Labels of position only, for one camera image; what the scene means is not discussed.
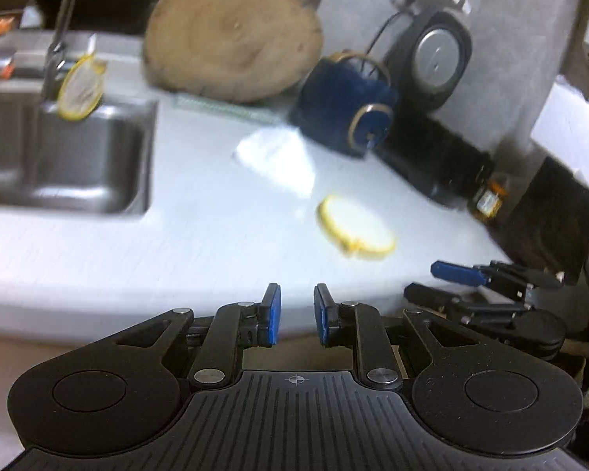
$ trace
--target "sink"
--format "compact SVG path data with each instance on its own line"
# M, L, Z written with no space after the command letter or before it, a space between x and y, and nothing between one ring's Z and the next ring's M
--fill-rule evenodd
M149 206L157 103L105 98L80 122L34 93L0 93L0 205L92 214Z

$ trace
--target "blue container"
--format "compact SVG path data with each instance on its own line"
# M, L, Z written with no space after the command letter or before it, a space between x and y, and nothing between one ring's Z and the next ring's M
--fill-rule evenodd
M326 147L364 157L386 138L399 93L390 79L366 77L346 62L353 58L372 62L386 75L384 66L359 53L323 58L306 80L291 120Z

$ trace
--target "crosshair symbol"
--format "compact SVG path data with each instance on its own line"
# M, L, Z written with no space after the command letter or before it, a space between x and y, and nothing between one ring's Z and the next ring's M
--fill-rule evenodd
M300 384L304 382L306 379L303 379L302 376L292 376L288 379L288 382L292 382L293 384Z

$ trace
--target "round wooden cutting board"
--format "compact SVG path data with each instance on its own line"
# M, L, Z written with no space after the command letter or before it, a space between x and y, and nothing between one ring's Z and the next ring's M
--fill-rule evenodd
M308 0L160 0L145 59L166 88L243 103L301 80L322 46Z

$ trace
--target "silver circular disc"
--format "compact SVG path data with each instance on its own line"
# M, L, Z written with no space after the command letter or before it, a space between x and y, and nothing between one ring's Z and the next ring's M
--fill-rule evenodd
M216 368L204 368L194 374L194 380L201 384L216 384L225 378L224 372Z
M377 382L378 384L390 384L399 379L397 372L390 368L374 368L367 374L371 382Z
M460 44L448 30L428 32L417 45L413 77L425 92L440 91L453 78L460 63Z

